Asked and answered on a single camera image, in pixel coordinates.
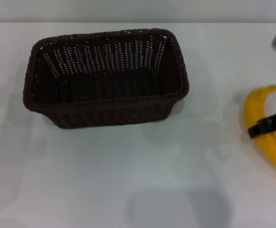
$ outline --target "wicker basket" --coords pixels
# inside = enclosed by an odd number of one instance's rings
[[[176,37],[155,28],[40,40],[23,100],[60,128],[79,128],[163,120],[188,91]]]

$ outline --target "yellow banana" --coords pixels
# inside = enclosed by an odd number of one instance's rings
[[[271,85],[253,90],[247,96],[243,110],[243,118],[247,129],[266,117],[264,103],[266,98],[274,92],[276,92],[276,85]],[[253,140],[267,159],[276,167],[276,132],[260,135]]]

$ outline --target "white table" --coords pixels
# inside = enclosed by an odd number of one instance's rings
[[[159,123],[61,130],[22,103],[39,39],[171,30],[190,81]],[[242,127],[276,84],[276,24],[0,23],[0,228],[276,228],[276,171]],[[276,95],[266,103],[276,113]]]

